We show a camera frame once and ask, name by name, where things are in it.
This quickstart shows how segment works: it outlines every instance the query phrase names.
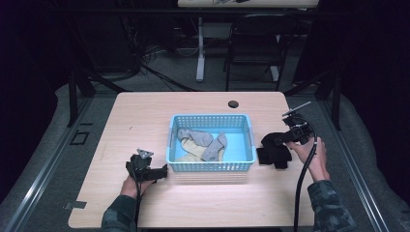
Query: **wire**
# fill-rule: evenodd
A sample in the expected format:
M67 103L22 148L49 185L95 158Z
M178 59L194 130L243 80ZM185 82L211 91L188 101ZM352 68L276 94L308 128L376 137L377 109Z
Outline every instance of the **wire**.
M184 52L182 52L182 50L188 50L188 49L195 49L194 52L190 53L190 54L184 54ZM180 53L183 56L189 57L194 55L197 51L198 51L199 47L194 47L194 48L177 48L178 53Z
M159 45L153 45L152 47L148 48L145 54L142 56L141 60L145 62L145 64L148 64L151 61L157 59L157 53L166 52L166 50L164 49L157 49L157 48L161 48L161 47Z
M312 133L313 133L313 146L310 150L309 155L307 156L307 160L305 161L304 167L302 168L301 175L299 176L298 180L298 185L296 186L296 194L295 194L295 216L294 216L294 221L293 221L293 231L297 232L298 231L298 224L299 224L299 204L300 204L300 199L301 199L301 189L302 189L302 182L304 181L305 174L307 173L308 166L310 165L311 160L313 159L314 154L316 153L316 147L317 147L317 133L314 127L310 122L308 122L306 119L302 117L294 117L297 119L301 119L305 121L311 128Z
M136 185L136 206L134 209L134 215L133 218L135 221L138 221L138 215L139 215L139 208L140 208L140 203L142 201L142 192L141 192L141 188L142 188L142 183L139 183L136 181L136 176L135 176L135 172L134 172L134 168L133 168L133 162L131 162L131 168L132 168L132 178L135 181L135 185Z
M157 72L157 71L155 71L155 70L152 70L151 68L149 68L148 66L146 66L146 65L144 65L144 64L141 64L141 67L143 67L143 68L144 68L145 70L147 70L148 72L150 72L150 73L156 75L157 77L159 77L159 78L165 83L165 85L168 86L168 88L170 88L172 91L175 91L175 90L173 90L166 82L169 82L169 83L171 83L171 84L173 84L173 85L175 85L175 86L177 86L177 87L180 87L181 89L184 89L184 90L186 90L186 91L188 91L188 92L202 92L202 91L200 91L200 90L192 89L191 87L185 86L185 85L183 85L183 84L181 84L181 83L179 83L179 82L177 82L177 81L175 81L175 80L169 78L168 76L166 76L166 75L160 73L160 72Z
M190 17L190 23L192 23L193 29L195 29L196 35L198 35L198 29L196 29L196 24L193 22L192 17Z
M121 76L116 76L116 77L104 76L104 78L111 81L111 82L116 82L116 81L120 81L120 80L130 79L133 76L137 75L138 73L139 73L139 71L130 71L130 72L127 72L127 73L125 73L124 75L121 75Z

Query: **cable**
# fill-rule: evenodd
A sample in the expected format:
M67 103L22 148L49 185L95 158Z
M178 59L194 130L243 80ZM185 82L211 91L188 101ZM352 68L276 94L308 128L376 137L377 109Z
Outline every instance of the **cable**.
M139 73L139 71L130 71L130 72L127 72L127 73L125 73L124 75L121 75L121 76L116 76L116 77L104 76L104 78L111 81L111 82L116 82L116 81L120 81L120 80L130 79L133 76L137 75L138 73Z
M146 66L146 65L144 65L144 64L141 64L141 67L143 67L143 68L144 68L145 70L147 70L148 72L150 72L150 73L156 75L156 76L159 77L162 81L169 82L169 83L171 83L171 84L173 84L173 85L175 85L175 86L177 86L177 87L180 87L181 89L184 89L184 90L186 90L186 91L188 91L188 92L202 92L202 91L200 91L200 90L192 89L191 87L188 87L188 86L185 86L185 85L183 85L183 84L181 84L181 83L179 83L179 82L176 82L175 80L169 78L168 76L166 76L166 75L164 75L164 74L162 74L162 73L160 73L160 72L157 72L157 71L155 71L155 70L152 70L151 68L149 68L148 66ZM175 90L173 90L167 83L165 83L165 84L166 84L172 91L175 91Z
M184 52L182 52L183 49L185 49L185 50L195 49L195 51L192 52L191 54L184 54ZM198 49L199 49L199 47L195 47L195 48L177 48L177 51L178 51L178 53L180 53L182 56L189 57L189 56L194 55L194 54L198 51Z
M294 216L294 221L293 221L293 231L297 232L298 231L298 224L299 224L299 204L300 204L300 198L301 198L301 189L302 189L302 182L304 181L305 174L307 173L308 166L310 165L311 160L313 159L313 156L316 153L316 147L317 147L317 133L314 127L310 122L308 122L306 119L302 117L294 117L297 119L304 120L311 128L312 133L313 133L313 146L310 150L309 155L307 156L307 160L305 161L304 167L302 168L301 175L299 176L298 180L298 185L296 186L296 194L295 194L295 216Z
M192 17L190 17L190 23L192 23L193 29L195 29L196 35L198 35L198 29L196 29L196 24L193 22Z
M133 172L135 169L133 168L133 163L131 162L131 168L132 168L132 178L135 181L136 185L136 205L135 205L135 210L134 210L134 220L135 222L138 222L138 216L139 216L139 208L141 206L141 200L142 200L142 192L141 192L141 187L142 184L136 181L136 176L135 173Z

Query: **camouflage jacket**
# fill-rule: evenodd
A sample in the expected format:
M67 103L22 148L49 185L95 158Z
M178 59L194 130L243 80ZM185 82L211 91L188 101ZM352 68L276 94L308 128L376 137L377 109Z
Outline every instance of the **camouflage jacket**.
M341 204L331 181L319 181L307 188L314 211L313 231L356 231L356 223Z
M136 200L130 196L119 195L103 213L102 229L106 232L135 232L134 222Z

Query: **blue basket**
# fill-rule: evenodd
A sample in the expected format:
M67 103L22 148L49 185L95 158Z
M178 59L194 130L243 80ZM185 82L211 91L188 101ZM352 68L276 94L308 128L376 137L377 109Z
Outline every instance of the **blue basket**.
M227 146L222 161L177 162L187 152L178 139L179 129L209 132L214 138L224 132ZM166 161L176 172L248 171L256 160L250 119L244 114L174 115L170 122Z

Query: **white stand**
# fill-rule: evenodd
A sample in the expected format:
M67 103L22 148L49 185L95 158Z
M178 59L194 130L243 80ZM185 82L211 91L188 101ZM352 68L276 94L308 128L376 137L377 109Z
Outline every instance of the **white stand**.
M203 35L202 26L203 26L202 17L200 17L198 21L199 56L198 56L198 66L196 67L196 81L197 82L204 81L204 71L205 71L204 35Z
M273 81L278 81L279 78L279 71L277 66L271 66L271 75Z

